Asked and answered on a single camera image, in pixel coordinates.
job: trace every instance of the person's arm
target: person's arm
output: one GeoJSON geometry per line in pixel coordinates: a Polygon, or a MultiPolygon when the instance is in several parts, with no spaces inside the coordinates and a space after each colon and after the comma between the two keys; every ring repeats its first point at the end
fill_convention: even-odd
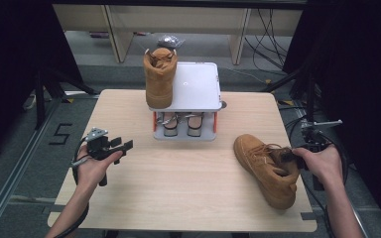
{"type": "MultiPolygon", "coordinates": [[[[78,157],[81,158],[84,155],[86,155],[85,146],[79,150],[78,157]]],[[[47,238],[60,235],[78,220],[87,207],[98,183],[104,178],[107,168],[121,157],[122,152],[118,151],[102,161],[90,158],[78,167],[78,185],[62,213],[46,235],[47,238]]]]}
{"type": "Polygon", "coordinates": [[[363,237],[345,191],[341,159],[336,147],[330,145],[318,153],[296,148],[293,153],[303,157],[309,170],[323,184],[327,213],[335,237],[363,237]]]}

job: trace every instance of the tan boot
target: tan boot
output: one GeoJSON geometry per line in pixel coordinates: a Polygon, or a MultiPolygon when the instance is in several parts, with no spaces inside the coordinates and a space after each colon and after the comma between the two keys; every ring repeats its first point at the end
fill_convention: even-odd
{"type": "Polygon", "coordinates": [[[169,107],[173,100],[173,79],[178,65],[176,51],[158,48],[144,54],[146,100],[149,107],[169,107]]]}
{"type": "Polygon", "coordinates": [[[272,207],[288,209],[294,204],[300,171],[296,161],[282,163],[280,157],[288,153],[289,148],[265,145],[258,138],[245,134],[236,138],[233,149],[240,165],[258,181],[272,207]]]}

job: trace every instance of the person's hand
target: person's hand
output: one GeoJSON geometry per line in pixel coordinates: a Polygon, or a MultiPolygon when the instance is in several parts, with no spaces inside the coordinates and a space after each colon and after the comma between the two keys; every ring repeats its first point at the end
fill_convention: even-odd
{"type": "Polygon", "coordinates": [[[318,153],[296,148],[293,149],[293,154],[305,160],[309,170],[325,187],[330,184],[343,184],[341,158],[335,145],[329,145],[318,153]]]}
{"type": "MultiPolygon", "coordinates": [[[[87,155],[86,146],[79,149],[78,158],[87,155]]],[[[117,151],[102,161],[89,158],[84,164],[78,167],[78,186],[94,186],[104,178],[107,168],[110,164],[120,159],[123,155],[122,151],[117,151]]]]}

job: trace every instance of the wooden table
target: wooden table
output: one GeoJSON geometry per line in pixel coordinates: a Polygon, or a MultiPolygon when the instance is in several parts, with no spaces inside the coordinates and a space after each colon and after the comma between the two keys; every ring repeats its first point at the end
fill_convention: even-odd
{"type": "MultiPolygon", "coordinates": [[[[297,199],[288,210],[265,201],[256,181],[237,162],[232,145],[249,133],[264,143],[289,146],[269,93],[221,92],[227,107],[218,112],[212,142],[160,141],[153,137],[153,113],[144,90],[104,90],[94,108],[92,127],[121,136],[134,148],[107,171],[108,185],[98,187],[81,228],[159,231],[313,232],[314,219],[305,187],[298,179],[297,199]]],[[[56,205],[65,205],[75,183],[66,175],[56,205]]],[[[58,217],[52,212],[49,225],[58,217]]]]}

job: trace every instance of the gray floor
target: gray floor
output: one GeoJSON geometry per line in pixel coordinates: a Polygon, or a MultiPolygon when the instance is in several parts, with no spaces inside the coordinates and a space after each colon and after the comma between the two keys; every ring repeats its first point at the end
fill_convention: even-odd
{"type": "MultiPolygon", "coordinates": [[[[115,67],[134,67],[142,66],[142,55],[145,49],[153,50],[157,47],[157,41],[164,34],[149,34],[146,36],[136,36],[129,49],[128,56],[123,63],[117,63],[110,41],[108,39],[94,39],[87,32],[66,32],[66,38],[69,41],[75,60],[81,70],[85,70],[85,66],[115,66],[115,67]]],[[[240,65],[231,63],[230,51],[228,48],[228,40],[226,36],[218,35],[187,35],[174,34],[184,43],[178,48],[178,55],[181,61],[205,61],[215,62],[222,72],[235,73],[236,82],[239,80],[253,80],[254,85],[259,88],[264,86],[268,73],[245,74],[248,70],[254,72],[260,68],[262,70],[272,70],[277,72],[279,69],[259,56],[253,58],[253,51],[246,44],[242,53],[240,65]]],[[[255,37],[248,37],[248,41],[256,46],[255,37]]],[[[280,46],[287,49],[291,38],[277,38],[280,46]]],[[[271,47],[268,41],[264,42],[265,46],[271,47]]],[[[277,55],[263,48],[262,51],[271,59],[279,62],[277,55]]],[[[280,75],[271,74],[271,78],[280,78],[280,75]]],[[[237,85],[230,87],[230,90],[246,90],[237,85]]],[[[277,99],[289,99],[289,86],[283,87],[275,92],[277,99]]],[[[75,111],[78,114],[89,115],[95,104],[95,99],[81,99],[74,103],[62,103],[58,108],[57,117],[52,119],[49,129],[45,132],[42,139],[42,145],[46,148],[39,147],[35,152],[35,159],[31,161],[26,169],[21,182],[17,185],[8,206],[0,219],[0,237],[41,237],[46,233],[49,227],[46,224],[49,215],[49,209],[58,194],[59,184],[62,183],[67,170],[67,162],[72,152],[72,147],[76,145],[76,141],[81,136],[83,130],[73,130],[72,128],[84,128],[87,118],[71,115],[72,105],[76,105],[75,111]],[[72,122],[72,127],[65,127],[64,132],[69,133],[69,141],[66,145],[58,146],[58,149],[52,152],[52,156],[46,155],[49,151],[49,143],[55,140],[54,132],[58,125],[64,122],[72,122]]],[[[298,118],[298,114],[294,110],[281,111],[283,122],[291,123],[298,118]]],[[[28,110],[22,114],[7,135],[7,140],[3,143],[5,150],[0,155],[0,189],[7,180],[7,177],[15,167],[18,158],[23,153],[23,146],[27,145],[30,136],[34,132],[35,125],[35,108],[28,110]]],[[[292,145],[300,145],[303,143],[300,132],[296,130],[291,135],[292,145]]],[[[307,181],[307,186],[311,186],[312,177],[308,172],[303,171],[303,178],[307,181]]],[[[381,211],[375,203],[373,197],[369,193],[367,186],[363,183],[361,177],[356,172],[355,167],[351,167],[349,178],[347,180],[346,189],[352,201],[353,206],[358,212],[359,219],[364,225],[366,234],[369,237],[381,237],[381,211]]],[[[321,191],[313,191],[318,201],[325,204],[325,197],[321,191]]],[[[318,229],[314,233],[252,233],[251,237],[326,237],[326,229],[323,224],[322,211],[319,204],[310,195],[313,210],[317,216],[318,229]]],[[[152,231],[122,231],[119,237],[168,237],[167,232],[152,231]]],[[[80,230],[79,237],[101,237],[101,231],[98,230],[80,230]]],[[[184,237],[231,237],[229,233],[185,233],[184,237]]]]}

